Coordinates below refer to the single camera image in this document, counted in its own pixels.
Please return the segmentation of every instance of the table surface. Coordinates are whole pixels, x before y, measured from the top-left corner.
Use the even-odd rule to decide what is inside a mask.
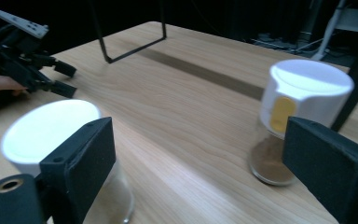
[[[336,223],[302,183],[265,185],[247,163],[269,68],[301,57],[171,25],[167,34],[111,64],[97,41],[54,55],[77,68],[73,78],[42,70],[112,117],[131,223]],[[105,44],[115,57],[160,36],[147,22]],[[38,91],[0,108],[0,141],[20,116],[60,100]],[[358,106],[340,133],[358,143]],[[0,179],[17,173],[0,152]]]

